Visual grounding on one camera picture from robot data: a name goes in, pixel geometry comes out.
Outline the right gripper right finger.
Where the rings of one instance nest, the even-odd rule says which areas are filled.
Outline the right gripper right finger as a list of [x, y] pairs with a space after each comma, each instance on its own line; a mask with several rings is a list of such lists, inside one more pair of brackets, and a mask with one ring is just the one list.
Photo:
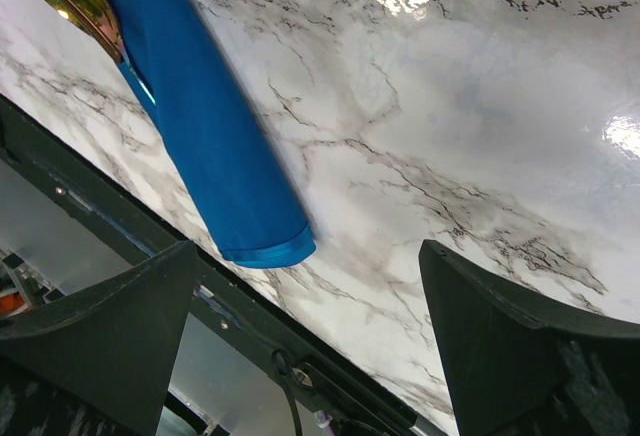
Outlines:
[[433, 240], [419, 266], [460, 434], [638, 434], [637, 324], [560, 303]]

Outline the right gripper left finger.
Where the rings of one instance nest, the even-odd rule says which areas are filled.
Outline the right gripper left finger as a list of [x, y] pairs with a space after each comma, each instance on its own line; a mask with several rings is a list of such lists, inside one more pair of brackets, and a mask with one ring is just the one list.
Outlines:
[[4, 435], [153, 435], [192, 300], [197, 251], [139, 265], [1, 322]]

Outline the blue cloth napkin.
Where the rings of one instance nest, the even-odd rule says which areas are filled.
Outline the blue cloth napkin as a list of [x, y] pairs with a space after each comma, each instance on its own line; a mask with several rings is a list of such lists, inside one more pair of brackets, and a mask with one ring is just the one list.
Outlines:
[[222, 257], [271, 269], [312, 255], [303, 206], [194, 5], [107, 1], [128, 56], [118, 68]]

